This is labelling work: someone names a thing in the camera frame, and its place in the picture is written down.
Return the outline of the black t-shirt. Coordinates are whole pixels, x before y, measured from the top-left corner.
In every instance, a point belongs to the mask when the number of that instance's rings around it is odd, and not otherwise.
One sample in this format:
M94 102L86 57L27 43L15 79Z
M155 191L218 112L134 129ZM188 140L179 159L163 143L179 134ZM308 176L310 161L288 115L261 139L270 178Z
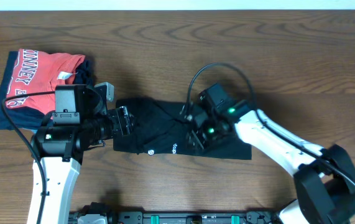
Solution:
M113 140L113 149L132 154L175 154L217 159L251 160L252 146L236 136L211 145L204 152L189 142L191 126L180 114L182 102L153 98L125 98L116 101L131 114L132 133Z

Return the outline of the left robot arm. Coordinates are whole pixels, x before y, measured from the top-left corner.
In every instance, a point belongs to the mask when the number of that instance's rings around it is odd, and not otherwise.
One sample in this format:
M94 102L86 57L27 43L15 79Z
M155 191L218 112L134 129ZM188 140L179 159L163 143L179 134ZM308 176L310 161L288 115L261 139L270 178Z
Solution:
M40 127L32 139L39 161L32 167L34 186L27 222L67 223L83 153L131 133L131 115L125 106L75 123L65 118Z

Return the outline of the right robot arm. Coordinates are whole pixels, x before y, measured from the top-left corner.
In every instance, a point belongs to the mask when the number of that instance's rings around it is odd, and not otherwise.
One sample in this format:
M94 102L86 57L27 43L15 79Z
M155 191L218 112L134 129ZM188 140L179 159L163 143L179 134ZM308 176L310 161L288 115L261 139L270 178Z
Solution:
M341 146L308 142L267 117L254 100L201 100L195 112L187 101L181 111L193 123L195 146L205 151L233 133L275 161L294 181L296 199L270 223L349 223L355 216L355 166Z

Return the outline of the red folded t-shirt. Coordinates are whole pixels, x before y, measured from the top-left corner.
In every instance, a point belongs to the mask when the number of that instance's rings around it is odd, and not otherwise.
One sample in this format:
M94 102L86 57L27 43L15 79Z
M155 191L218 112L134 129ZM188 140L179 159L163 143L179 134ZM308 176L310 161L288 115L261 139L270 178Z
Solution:
M85 60L84 55L68 53L48 54L30 49L19 49L7 97L42 92L43 95L26 96L6 102L9 109L28 107L43 114L55 109L55 91L58 85L72 84L76 69Z

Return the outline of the black mounting rail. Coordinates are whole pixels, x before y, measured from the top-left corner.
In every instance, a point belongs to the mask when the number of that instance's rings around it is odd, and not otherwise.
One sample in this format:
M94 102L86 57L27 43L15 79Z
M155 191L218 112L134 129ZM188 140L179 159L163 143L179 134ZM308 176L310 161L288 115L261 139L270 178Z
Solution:
M71 213L69 224L273 224L278 223L272 212L244 213L143 213L109 212L105 214Z

